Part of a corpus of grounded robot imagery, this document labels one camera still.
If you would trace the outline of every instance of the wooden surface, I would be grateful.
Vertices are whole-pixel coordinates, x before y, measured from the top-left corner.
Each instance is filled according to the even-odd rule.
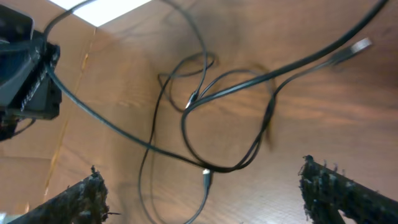
[[[34,18],[35,29],[63,12],[47,0],[0,0],[0,4],[20,10]],[[81,65],[90,48],[95,28],[70,16],[54,27],[49,41],[61,46],[56,72],[60,79],[76,90]],[[0,143],[0,212],[21,214],[26,205],[34,208],[43,202],[45,183],[51,160],[63,136],[73,103],[63,96],[60,116],[51,121],[37,121],[31,128]]]
[[[376,1],[201,0],[180,1],[197,22],[220,64],[205,84],[233,68],[273,70],[339,38]],[[352,41],[374,46],[339,65],[290,83],[278,97],[272,147],[230,174],[215,174],[210,196],[195,223],[307,223],[297,172],[311,154],[337,163],[355,181],[398,199],[398,2],[391,1]],[[123,129],[148,139],[156,75],[200,51],[187,23],[152,1],[96,31],[78,96]],[[281,83],[290,74],[277,79]],[[223,80],[225,88],[249,78]],[[199,77],[177,80],[174,97],[183,106]],[[269,99],[265,85],[213,101],[188,117],[188,135],[201,156],[230,166],[249,148]],[[155,144],[190,156],[180,133],[180,115],[160,106]],[[109,187],[110,223],[148,223],[139,205],[137,175],[144,148],[113,133],[74,107],[50,183],[51,197],[90,173],[94,164]],[[148,206],[167,223],[183,223],[202,198],[202,170],[150,155],[143,188]]]

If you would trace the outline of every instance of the usb connector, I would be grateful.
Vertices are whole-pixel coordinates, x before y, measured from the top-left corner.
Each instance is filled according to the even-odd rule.
[[[187,109],[193,102],[195,102],[198,98],[198,92],[194,91],[191,96],[189,97],[188,103],[185,106],[185,109]]]
[[[212,179],[213,179],[213,172],[209,169],[205,169],[203,171],[203,186],[204,186],[205,190],[210,189]]]
[[[368,48],[370,45],[372,45],[372,42],[368,38],[360,40],[357,43],[355,43],[345,49],[337,51],[337,53],[333,54],[330,57],[330,62],[332,64],[338,64],[338,63],[344,62],[345,60],[348,60],[351,57],[354,57],[356,54],[362,52],[364,49]]]

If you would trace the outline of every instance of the white light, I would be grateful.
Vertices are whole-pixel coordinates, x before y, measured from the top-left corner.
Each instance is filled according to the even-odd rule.
[[[83,0],[50,0],[64,9],[83,2]],[[99,27],[150,0],[97,0],[75,11],[75,15]]]

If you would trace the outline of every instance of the wire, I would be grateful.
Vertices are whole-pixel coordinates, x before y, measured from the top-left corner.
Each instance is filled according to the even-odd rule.
[[[201,211],[205,207],[205,204],[206,204],[208,196],[209,196],[209,190],[205,189],[205,194],[203,196],[203,200],[201,201],[199,209],[197,210],[197,212],[188,221],[185,222],[185,224],[191,224],[193,221],[195,221],[195,219],[198,218],[198,216],[200,215]]]
[[[75,12],[77,9],[91,3],[94,2],[96,0],[86,0],[83,1],[79,4],[77,4],[76,6],[73,6],[72,8],[70,8],[69,10],[61,13],[59,16],[57,16],[56,18],[54,18],[52,21],[49,22],[49,24],[45,27],[44,31],[43,31],[43,36],[44,36],[44,43],[47,42],[47,39],[49,38],[49,34],[50,31],[52,30],[52,28],[59,23],[61,20],[63,20],[64,18],[70,16],[71,14],[73,14],[73,12]]]
[[[93,0],[87,0],[77,6],[75,6],[72,9],[76,9],[78,7],[81,7],[89,2],[92,2]],[[182,9],[180,9],[176,4],[171,3],[171,1],[169,0],[163,0],[166,3],[171,4],[174,8],[176,8],[176,10],[178,10],[179,12],[183,12],[183,15],[185,17],[190,18],[190,16],[185,13]],[[213,164],[207,163],[206,161],[204,161],[203,159],[201,159],[196,152],[193,150],[193,148],[191,147],[188,138],[187,138],[187,132],[186,132],[186,127],[185,127],[185,120],[188,116],[188,114],[193,111],[195,108],[197,108],[198,106],[207,103],[209,101],[215,100],[219,97],[234,93],[238,90],[242,90],[244,88],[248,88],[250,86],[256,85],[260,82],[264,82],[267,81],[271,78],[275,78],[283,73],[289,72],[293,69],[302,67],[320,57],[325,56],[326,54],[334,51],[335,49],[337,49],[338,47],[340,47],[341,45],[343,45],[345,42],[347,42],[348,40],[350,40],[350,38],[352,38],[356,33],[358,33],[366,24],[368,24],[373,17],[382,9],[382,7],[385,5],[385,3],[388,2],[388,0],[380,0],[372,9],[371,11],[364,17],[363,20],[361,20],[356,26],[354,26],[354,28],[352,28],[349,32],[347,32],[344,36],[342,36],[340,39],[338,39],[337,41],[335,41],[334,43],[330,44],[329,46],[327,46],[326,48],[322,49],[321,51],[310,55],[308,57],[305,57],[297,62],[291,63],[290,65],[284,66],[278,70],[274,70],[273,72],[270,72],[266,75],[261,75],[260,77],[256,77],[253,78],[251,80],[248,80],[246,82],[242,82],[240,84],[234,85],[232,87],[229,87],[227,89],[221,90],[219,92],[216,92],[214,94],[208,95],[208,96],[204,96],[203,98],[198,99],[196,102],[194,102],[193,104],[191,104],[191,106],[189,106],[186,110],[184,110],[183,115],[182,115],[182,122],[181,122],[181,128],[182,128],[182,133],[183,133],[183,138],[185,141],[185,144],[187,145],[188,149],[190,150],[190,152],[200,161],[200,162],[195,162],[192,161],[190,159],[187,159],[186,157],[180,156],[178,154],[174,154],[172,152],[169,151],[165,151],[163,149],[160,149],[158,147],[152,146],[151,144],[148,144],[146,142],[144,142],[143,140],[123,131],[122,129],[119,129],[117,126],[115,126],[114,124],[110,123],[108,120],[104,119],[102,116],[100,116],[97,112],[93,111],[91,108],[89,108],[87,105],[85,105],[82,101],[80,101],[73,93],[71,93],[66,87],[65,85],[63,85],[63,83],[57,78],[56,74],[54,74],[54,71],[50,68],[49,65],[45,65],[46,70],[48,71],[49,76],[51,77],[51,79],[53,79],[54,83],[69,97],[71,98],[71,100],[73,102],[75,102],[78,106],[80,106],[83,110],[85,110],[87,113],[89,113],[90,115],[92,115],[94,118],[100,120],[103,124],[107,125],[108,127],[110,127],[111,129],[113,129],[114,131],[116,131],[117,133],[123,135],[124,137],[137,142],[138,144],[141,144],[142,146],[145,146],[149,149],[152,149],[155,152],[158,152],[160,154],[163,154],[165,156],[169,156],[169,157],[174,157],[176,159],[179,159],[181,161],[190,163],[192,165],[198,166],[198,167],[202,167],[202,168],[206,168],[206,169],[211,169],[215,172],[231,172],[231,170],[235,170],[237,167],[220,167],[220,166],[214,166]],[[66,16],[68,16],[69,14],[71,14],[72,12],[64,12],[62,15],[56,17],[52,22],[50,22],[50,24],[46,27],[45,30],[47,30],[48,32],[51,30],[51,28],[57,23],[59,22],[61,19],[65,18]],[[190,23],[191,26],[196,27],[196,25],[194,23]],[[203,60],[203,64],[207,65],[207,60]],[[207,69],[207,66],[203,67],[203,73],[205,73]],[[271,118],[272,114],[273,114],[273,110],[274,110],[274,100],[271,99],[271,103],[269,103],[269,106],[267,107],[266,110],[266,115],[264,116],[263,122],[262,122],[262,126],[266,126],[267,123],[269,122],[269,119]]]
[[[22,128],[22,129],[19,130],[19,131],[14,132],[14,134],[12,135],[12,138],[15,137],[15,136],[17,136],[17,135],[20,134],[20,133],[23,133],[26,129],[30,128],[35,122],[36,122],[36,119],[32,119],[32,120],[30,121],[30,123],[29,123],[26,127]]]
[[[72,9],[70,9],[69,11],[64,12],[63,14],[59,15],[58,17],[56,17],[53,21],[51,21],[49,23],[49,25],[46,27],[45,31],[44,31],[44,36],[45,36],[45,40],[47,40],[47,37],[49,35],[50,30],[52,29],[52,27],[58,23],[59,21],[61,21],[63,18],[69,16],[74,10],[78,9],[79,7],[84,6],[85,4],[88,4],[89,2],[92,2],[93,0],[87,0],[75,7],[73,7]],[[49,65],[45,65],[45,69],[48,72],[48,75],[51,77],[51,79],[54,81],[54,83],[59,87],[59,89],[61,89],[74,103],[76,103],[80,108],[82,108],[83,110],[85,110],[87,113],[89,113],[90,115],[92,115],[92,117],[100,120],[103,124],[107,125],[109,128],[113,129],[114,131],[116,131],[117,133],[121,134],[122,136],[146,147],[146,152],[144,154],[143,157],[143,161],[142,164],[140,166],[140,171],[139,171],[139,195],[140,195],[140,203],[143,204],[144,207],[144,211],[146,213],[146,215],[149,217],[150,221],[152,223],[154,223],[153,219],[150,217],[150,215],[148,214],[146,207],[143,203],[143,199],[142,199],[142,192],[141,192],[141,177],[142,177],[142,170],[144,167],[144,163],[147,157],[147,154],[149,152],[149,149],[153,150],[154,152],[158,152],[160,154],[163,154],[165,156],[169,156],[169,157],[173,157],[175,159],[178,159],[180,161],[184,161],[187,162],[191,165],[195,165],[198,167],[202,167],[202,168],[206,168],[211,170],[212,172],[220,172],[220,173],[227,173],[227,172],[232,172],[234,170],[238,170],[238,169],[243,169],[246,166],[248,166],[253,160],[254,158],[257,156],[257,153],[259,151],[260,148],[260,144],[261,144],[261,139],[263,136],[264,131],[266,130],[266,128],[268,127],[270,120],[272,118],[272,115],[274,114],[274,110],[275,110],[275,104],[276,104],[276,96],[278,94],[278,92],[280,92],[280,90],[289,82],[291,82],[292,80],[294,80],[295,78],[301,77],[305,74],[308,74],[310,72],[314,72],[315,70],[321,69],[327,65],[330,65],[333,61],[329,60],[326,61],[324,63],[321,63],[319,65],[316,65],[312,68],[309,68],[303,72],[300,72],[296,75],[293,75],[292,77],[288,78],[286,81],[284,81],[277,89],[274,93],[272,93],[271,95],[271,99],[268,102],[266,111],[264,113],[264,117],[261,123],[261,128],[260,131],[258,133],[258,135],[255,137],[251,147],[249,148],[249,150],[247,151],[247,153],[245,154],[245,156],[235,165],[232,167],[223,167],[223,166],[216,166],[204,159],[202,159],[193,149],[192,145],[190,144],[188,137],[187,137],[187,130],[186,130],[186,118],[187,116],[197,107],[208,103],[210,101],[213,101],[217,98],[221,98],[223,96],[232,94],[234,92],[237,92],[239,90],[243,90],[245,88],[249,88],[250,86],[253,85],[257,85],[261,82],[265,82],[268,81],[272,78],[278,77],[279,75],[285,74],[287,72],[290,72],[292,70],[295,70],[297,68],[300,68],[304,65],[307,65],[311,62],[314,62],[324,56],[326,56],[327,54],[331,53],[332,51],[336,50],[337,48],[341,47],[343,44],[345,44],[347,41],[349,41],[354,35],[356,35],[364,26],[366,26],[373,18],[374,16],[383,8],[383,6],[386,4],[386,2],[388,2],[388,0],[380,0],[371,10],[370,12],[358,23],[356,24],[351,30],[349,30],[345,35],[343,35],[342,37],[340,37],[337,41],[335,41],[334,43],[330,44],[329,46],[325,47],[324,49],[321,49],[320,51],[309,55],[308,57],[305,57],[303,59],[300,59],[294,63],[291,63],[289,65],[286,65],[282,68],[279,68],[277,70],[274,70],[273,72],[270,72],[268,74],[262,74],[259,75],[255,78],[252,78],[248,81],[245,82],[241,82],[238,83],[234,86],[231,86],[229,88],[225,88],[224,90],[221,91],[217,91],[216,93],[212,93],[210,95],[205,96],[205,93],[218,81],[220,81],[222,78],[233,74],[233,73],[242,73],[242,72],[251,72],[249,70],[232,70],[232,71],[228,71],[222,75],[220,75],[216,80],[212,81],[201,93],[200,93],[200,89],[201,86],[204,82],[204,79],[206,77],[206,71],[207,69],[211,66],[208,65],[208,52],[206,50],[206,45],[203,41],[203,38],[200,35],[200,32],[198,30],[198,27],[196,26],[196,24],[194,23],[193,19],[190,17],[190,15],[185,12],[183,9],[181,9],[177,4],[175,4],[172,1],[169,0],[163,0],[163,2],[171,5],[175,10],[177,10],[179,13],[181,13],[181,15],[186,19],[186,21],[189,23],[190,27],[192,28],[192,30],[194,31],[200,45],[201,45],[201,49],[202,49],[202,56],[203,56],[203,68],[202,70],[200,70],[200,72],[202,73],[201,76],[201,80],[200,83],[198,84],[197,89],[192,93],[191,97],[190,97],[190,101],[188,102],[188,106],[185,110],[178,108],[178,106],[175,104],[175,102],[173,101],[172,97],[171,97],[171,92],[169,93],[169,96],[167,96],[167,94],[165,94],[165,88],[167,86],[167,84],[172,81],[174,78],[182,78],[182,77],[189,77],[191,75],[195,75],[198,72],[193,72],[193,73],[188,73],[185,75],[177,75],[177,71],[180,69],[180,67],[187,61],[187,59],[182,60],[176,67],[175,69],[168,75],[168,78],[166,79],[165,83],[163,84],[161,82],[160,76],[166,76],[163,74],[159,74],[158,76],[158,80],[159,83],[162,85],[162,89],[160,91],[158,100],[157,100],[157,104],[155,107],[155,113],[154,113],[154,119],[152,121],[152,131],[151,131],[151,136],[150,136],[150,140],[149,142],[145,142],[125,131],[123,131],[122,129],[118,128],[117,126],[115,126],[113,123],[110,123],[107,119],[103,118],[101,115],[99,115],[97,112],[93,111],[90,107],[88,107],[86,104],[84,104],[84,102],[80,101],[72,92],[70,92],[65,85],[63,85],[63,83],[57,78],[56,74],[54,73],[54,70],[52,68],[50,68]],[[165,94],[166,97],[169,99],[169,101],[172,103],[173,107],[177,110],[182,112],[182,117],[181,117],[181,130],[182,130],[182,135],[183,135],[183,139],[185,142],[185,145],[187,146],[188,150],[190,151],[191,155],[193,157],[195,157],[195,159],[197,161],[193,161],[190,160],[186,157],[183,157],[181,155],[160,149],[158,147],[155,147],[152,145],[152,139],[153,139],[153,135],[154,135],[154,130],[155,130],[155,122],[156,122],[156,116],[157,116],[157,112],[158,112],[158,108],[159,108],[159,103],[160,103],[160,99],[162,97],[162,95]],[[201,212],[201,210],[204,207],[204,204],[206,202],[207,199],[207,195],[208,195],[208,191],[206,191],[205,189],[205,196],[204,199],[202,201],[202,204],[199,208],[199,210],[197,211],[197,213],[191,218],[189,219],[189,221],[187,223],[191,223],[196,217],[197,215]]]

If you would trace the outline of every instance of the tangled cable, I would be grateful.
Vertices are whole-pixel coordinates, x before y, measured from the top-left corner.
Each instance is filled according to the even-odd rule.
[[[64,19],[65,17],[69,16],[70,14],[73,13],[74,10],[90,3],[93,2],[95,0],[87,0],[85,2],[80,3],[79,5],[73,7],[72,9],[64,12],[63,14],[59,15],[58,17],[56,17],[53,21],[51,21],[49,23],[49,25],[45,28],[44,31],[44,40],[47,40],[48,35],[52,29],[52,27],[58,23],[59,21],[61,21],[62,19]],[[191,223],[192,221],[194,221],[194,219],[198,216],[198,214],[201,212],[201,210],[203,209],[203,206],[206,202],[206,198],[208,195],[208,190],[210,188],[210,183],[211,181],[209,181],[211,179],[211,174],[213,172],[218,172],[218,173],[228,173],[228,172],[232,172],[235,170],[240,170],[245,168],[246,166],[248,166],[253,160],[254,158],[257,156],[257,153],[259,152],[259,148],[260,148],[260,144],[261,144],[261,140],[262,140],[262,136],[264,134],[264,131],[267,129],[270,120],[272,118],[272,115],[274,114],[274,110],[275,110],[275,105],[276,105],[276,96],[277,94],[280,92],[280,90],[286,85],[288,84],[288,82],[291,82],[293,79],[301,77],[305,74],[308,74],[310,72],[313,72],[315,70],[321,69],[323,67],[329,66],[331,64],[334,63],[338,63],[342,60],[346,60],[347,58],[352,57],[354,54],[356,54],[357,52],[354,50],[346,50],[345,52],[343,52],[342,54],[336,54],[336,56],[332,57],[331,59],[327,60],[326,62],[322,62],[319,65],[316,65],[312,68],[309,68],[303,72],[300,72],[296,75],[293,75],[292,77],[288,78],[286,81],[284,81],[281,85],[279,85],[279,87],[275,90],[272,91],[270,89],[270,94],[271,94],[271,98],[268,102],[267,108],[264,112],[264,117],[262,119],[261,122],[261,127],[260,130],[257,134],[257,136],[254,138],[253,143],[251,144],[251,147],[248,149],[247,153],[243,156],[243,158],[234,166],[231,167],[225,167],[225,166],[218,166],[216,164],[213,164],[205,159],[203,159],[201,156],[198,155],[198,153],[196,152],[196,150],[194,150],[193,146],[191,145],[189,138],[187,136],[187,128],[186,128],[186,119],[187,116],[197,107],[204,105],[205,103],[208,103],[210,101],[213,101],[215,99],[221,98],[223,96],[235,93],[237,91],[249,88],[251,86],[260,84],[262,82],[266,82],[270,79],[273,79],[275,77],[278,77],[282,74],[285,74],[287,72],[290,72],[292,70],[295,70],[297,68],[300,68],[304,65],[307,65],[311,62],[314,62],[330,53],[332,53],[334,50],[338,49],[339,47],[341,47],[343,44],[345,44],[347,41],[349,41],[354,35],[356,35],[364,26],[366,26],[373,18],[374,16],[383,8],[383,6],[388,2],[388,0],[379,0],[379,2],[370,10],[370,12],[358,23],[356,24],[351,30],[349,30],[345,35],[343,35],[342,37],[340,37],[338,40],[336,40],[335,42],[333,42],[332,44],[330,44],[329,46],[325,47],[324,49],[321,49],[320,51],[309,55],[308,57],[305,57],[303,59],[300,59],[296,62],[293,62],[291,64],[288,64],[286,66],[283,66],[282,68],[279,68],[277,70],[274,70],[272,72],[269,73],[259,73],[259,72],[255,72],[253,70],[248,70],[248,69],[236,69],[236,70],[231,70],[228,71],[222,75],[220,75],[218,78],[216,78],[215,80],[213,80],[203,91],[201,91],[201,87],[203,85],[204,79],[206,78],[206,72],[207,70],[215,63],[216,60],[216,55],[208,52],[206,49],[206,45],[203,41],[203,38],[201,37],[201,34],[199,32],[198,27],[196,26],[195,22],[193,21],[193,19],[191,18],[191,16],[184,11],[179,5],[175,4],[174,2],[172,2],[171,0],[162,0],[163,2],[167,3],[168,5],[172,6],[176,11],[178,11],[179,13],[181,13],[181,15],[185,18],[185,20],[189,23],[190,27],[192,28],[192,31],[194,32],[194,34],[196,35],[198,42],[201,46],[201,53],[199,54],[194,54],[192,56],[189,56],[185,59],[183,59],[174,69],[173,71],[171,71],[168,74],[159,74],[158,75],[158,81],[161,85],[161,90],[160,90],[160,94],[159,97],[157,99],[157,103],[156,103],[156,107],[155,107],[155,112],[154,112],[154,118],[152,121],[152,131],[151,131],[151,135],[150,135],[150,139],[148,142],[141,140],[135,136],[133,136],[132,134],[127,133],[126,131],[118,128],[117,126],[115,126],[113,123],[109,122],[107,119],[105,119],[104,117],[102,117],[101,115],[99,115],[97,112],[95,112],[94,110],[92,110],[90,107],[88,107],[86,104],[84,104],[84,102],[82,102],[81,100],[79,100],[67,87],[65,87],[65,85],[58,79],[58,77],[56,76],[56,74],[54,73],[54,70],[50,67],[50,65],[45,65],[45,69],[48,73],[48,75],[50,76],[50,78],[53,80],[53,82],[59,87],[59,89],[61,89],[64,94],[66,94],[73,102],[75,102],[81,109],[85,110],[87,113],[89,113],[90,115],[92,115],[94,118],[100,120],[103,124],[107,125],[109,128],[113,129],[114,131],[116,131],[117,133],[121,134],[122,136],[144,146],[146,148],[146,153],[144,155],[142,164],[141,164],[141,168],[139,171],[139,196],[140,196],[140,201],[144,206],[144,202],[142,201],[142,195],[141,195],[141,177],[142,177],[142,170],[144,167],[144,163],[147,157],[147,154],[149,152],[149,150],[152,150],[154,152],[157,152],[159,154],[162,154],[164,156],[169,156],[169,157],[173,157],[174,159],[178,159],[180,161],[184,161],[187,162],[191,165],[195,165],[197,167],[201,167],[205,170],[209,170],[209,172],[206,172],[206,174],[204,173],[204,185],[205,185],[205,196],[204,196],[204,200],[202,202],[202,205],[200,207],[200,209],[196,212],[196,214],[194,214],[194,216],[192,216],[191,219],[189,219],[186,223]],[[8,51],[18,51],[18,50],[23,50],[24,48],[26,48],[26,43],[20,44],[20,45],[9,45],[7,46]],[[194,60],[203,60],[203,68],[201,70],[195,71],[195,72],[191,72],[191,73],[184,73],[184,74],[178,74],[177,72],[180,70],[181,66],[183,64],[185,64],[186,62],[189,61],[194,61]],[[197,75],[197,74],[202,74],[201,76],[201,80],[196,88],[196,90],[192,93],[189,101],[188,101],[188,105],[185,109],[181,109],[179,108],[176,103],[174,102],[174,100],[172,99],[171,96],[171,91],[169,92],[169,94],[166,94],[165,89],[166,86],[172,82],[174,79],[176,78],[185,78],[185,77],[190,77],[192,75]],[[223,79],[224,77],[227,77],[228,75],[234,74],[234,73],[250,73],[255,75],[254,78],[247,80],[245,82],[241,82],[238,83],[236,85],[233,85],[231,87],[225,88],[223,90],[217,91],[215,93],[206,95],[206,93],[208,92],[208,90],[210,88],[212,88],[212,86],[217,83],[218,81],[220,81],[221,79]],[[164,83],[162,83],[161,78],[162,77],[167,77],[166,80],[164,81]],[[154,135],[154,130],[155,130],[155,124],[156,124],[156,117],[157,117],[157,112],[158,112],[158,108],[159,108],[159,103],[161,100],[161,97],[165,95],[165,97],[170,101],[170,103],[172,104],[172,106],[179,112],[182,113],[182,117],[181,117],[181,130],[182,130],[182,136],[183,136],[183,140],[185,142],[185,145],[187,147],[187,149],[190,151],[191,155],[195,158],[195,161],[188,159],[186,157],[183,157],[179,154],[175,154],[169,151],[166,151],[164,149],[158,148],[154,145],[152,145],[152,139],[153,139],[153,135]],[[145,206],[144,206],[144,210],[147,214],[147,216],[149,217],[150,221],[152,223],[155,223],[153,221],[153,219],[150,217],[150,215],[148,214]]]

